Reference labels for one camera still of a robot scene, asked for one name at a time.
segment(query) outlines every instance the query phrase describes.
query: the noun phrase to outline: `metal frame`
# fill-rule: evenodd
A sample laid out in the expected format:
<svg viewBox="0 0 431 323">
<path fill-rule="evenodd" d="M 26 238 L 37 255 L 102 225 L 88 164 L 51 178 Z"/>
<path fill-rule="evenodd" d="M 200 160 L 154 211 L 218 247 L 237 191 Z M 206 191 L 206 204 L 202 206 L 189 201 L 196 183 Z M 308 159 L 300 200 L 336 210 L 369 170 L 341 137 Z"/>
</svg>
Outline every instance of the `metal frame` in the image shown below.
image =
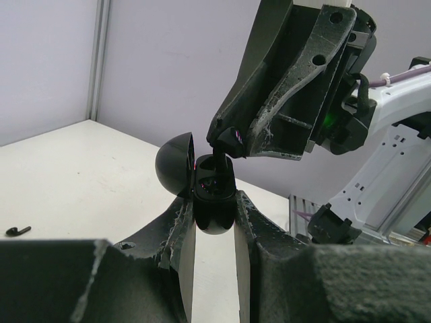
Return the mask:
<svg viewBox="0 0 431 323">
<path fill-rule="evenodd" d="M 96 121 L 99 111 L 100 88 L 106 51 L 106 35 L 110 15 L 110 0 L 98 0 L 90 83 L 88 86 L 87 119 Z"/>
</svg>

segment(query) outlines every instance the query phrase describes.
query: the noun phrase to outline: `white table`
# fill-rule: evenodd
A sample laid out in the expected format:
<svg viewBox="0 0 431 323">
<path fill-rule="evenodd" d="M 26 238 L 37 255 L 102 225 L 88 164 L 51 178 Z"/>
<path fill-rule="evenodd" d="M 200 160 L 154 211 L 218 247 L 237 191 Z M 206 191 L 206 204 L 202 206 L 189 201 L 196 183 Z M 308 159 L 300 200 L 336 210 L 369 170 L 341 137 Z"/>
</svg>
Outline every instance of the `white table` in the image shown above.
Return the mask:
<svg viewBox="0 0 431 323">
<path fill-rule="evenodd" d="M 19 239 L 118 242 L 163 213 L 174 196 L 154 170 L 158 148 L 92 121 L 0 148 L 0 235 Z M 287 199 L 237 180 L 276 224 L 288 221 Z M 238 322 L 233 230 L 197 231 L 193 322 Z"/>
</svg>

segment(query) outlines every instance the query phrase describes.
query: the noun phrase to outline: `white cable tie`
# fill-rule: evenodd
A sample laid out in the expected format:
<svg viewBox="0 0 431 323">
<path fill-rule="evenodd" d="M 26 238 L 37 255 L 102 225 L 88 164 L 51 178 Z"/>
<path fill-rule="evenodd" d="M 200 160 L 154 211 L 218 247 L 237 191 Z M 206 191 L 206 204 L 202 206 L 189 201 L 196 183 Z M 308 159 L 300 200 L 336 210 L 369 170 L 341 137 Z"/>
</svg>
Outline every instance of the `white cable tie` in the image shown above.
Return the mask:
<svg viewBox="0 0 431 323">
<path fill-rule="evenodd" d="M 380 76 L 380 79 L 386 81 L 386 86 L 391 84 L 391 76 L 389 75 L 389 73 L 383 73 Z"/>
</svg>

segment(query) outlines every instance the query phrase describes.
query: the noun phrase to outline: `gray wall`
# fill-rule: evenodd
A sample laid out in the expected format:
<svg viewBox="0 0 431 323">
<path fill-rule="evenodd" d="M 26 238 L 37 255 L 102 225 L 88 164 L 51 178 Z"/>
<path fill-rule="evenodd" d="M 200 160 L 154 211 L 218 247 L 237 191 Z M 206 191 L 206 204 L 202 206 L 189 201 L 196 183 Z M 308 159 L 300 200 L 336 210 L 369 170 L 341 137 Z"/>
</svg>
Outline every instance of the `gray wall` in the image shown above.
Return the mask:
<svg viewBox="0 0 431 323">
<path fill-rule="evenodd" d="M 431 1 L 354 1 L 378 24 L 366 67 L 377 78 L 417 55 L 431 57 Z M 209 122 L 234 83 L 259 0 L 113 1 L 99 121 L 162 145 L 193 131 L 197 155 L 209 152 Z M 335 157 L 316 147 L 302 161 L 249 158 L 236 175 L 278 194 L 323 203 L 360 169 L 382 136 Z"/>
<path fill-rule="evenodd" d="M 96 8 L 0 1 L 0 147 L 86 118 Z"/>
</svg>

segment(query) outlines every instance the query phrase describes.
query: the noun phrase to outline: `screw hole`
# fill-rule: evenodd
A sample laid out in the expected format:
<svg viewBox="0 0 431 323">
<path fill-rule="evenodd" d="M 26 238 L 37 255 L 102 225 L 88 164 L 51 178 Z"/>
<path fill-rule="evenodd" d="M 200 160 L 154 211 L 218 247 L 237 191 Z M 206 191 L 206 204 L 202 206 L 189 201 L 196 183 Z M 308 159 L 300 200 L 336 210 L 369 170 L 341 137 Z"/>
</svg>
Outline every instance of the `screw hole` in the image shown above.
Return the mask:
<svg viewBox="0 0 431 323">
<path fill-rule="evenodd" d="M 333 23 L 333 24 L 339 24 L 340 22 L 343 21 L 343 14 L 340 12 L 334 12 L 331 17 L 329 18 L 329 20 Z"/>
<path fill-rule="evenodd" d="M 133 242 L 121 242 L 120 244 L 121 250 L 132 249 L 134 247 L 136 247 L 136 244 L 134 244 Z"/>
<path fill-rule="evenodd" d="M 349 35 L 349 42 L 354 42 L 356 40 L 356 34 L 354 34 L 354 33 L 351 33 L 350 35 Z"/>
<path fill-rule="evenodd" d="M 316 66 L 322 66 L 326 64 L 326 58 L 323 55 L 316 55 L 312 58 L 312 63 Z"/>
</svg>

